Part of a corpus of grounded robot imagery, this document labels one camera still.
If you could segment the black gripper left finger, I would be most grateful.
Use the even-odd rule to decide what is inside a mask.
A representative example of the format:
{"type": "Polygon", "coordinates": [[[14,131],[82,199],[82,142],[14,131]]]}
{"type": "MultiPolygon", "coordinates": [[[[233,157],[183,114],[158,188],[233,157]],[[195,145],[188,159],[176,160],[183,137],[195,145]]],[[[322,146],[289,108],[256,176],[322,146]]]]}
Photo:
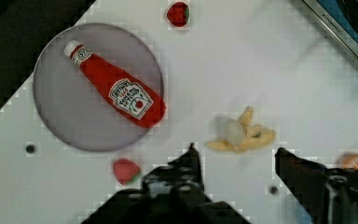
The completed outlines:
{"type": "Polygon", "coordinates": [[[186,152],[142,178],[151,213],[190,213],[204,199],[200,154],[194,143],[186,152]]]}

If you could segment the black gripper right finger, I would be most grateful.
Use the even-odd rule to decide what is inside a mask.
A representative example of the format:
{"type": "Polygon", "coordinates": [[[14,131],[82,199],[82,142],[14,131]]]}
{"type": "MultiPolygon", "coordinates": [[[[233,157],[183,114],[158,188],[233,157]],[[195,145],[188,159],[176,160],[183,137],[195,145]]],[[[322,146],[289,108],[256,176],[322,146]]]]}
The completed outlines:
{"type": "Polygon", "coordinates": [[[280,147],[275,172],[313,224],[358,224],[358,170],[327,168],[280,147]]]}

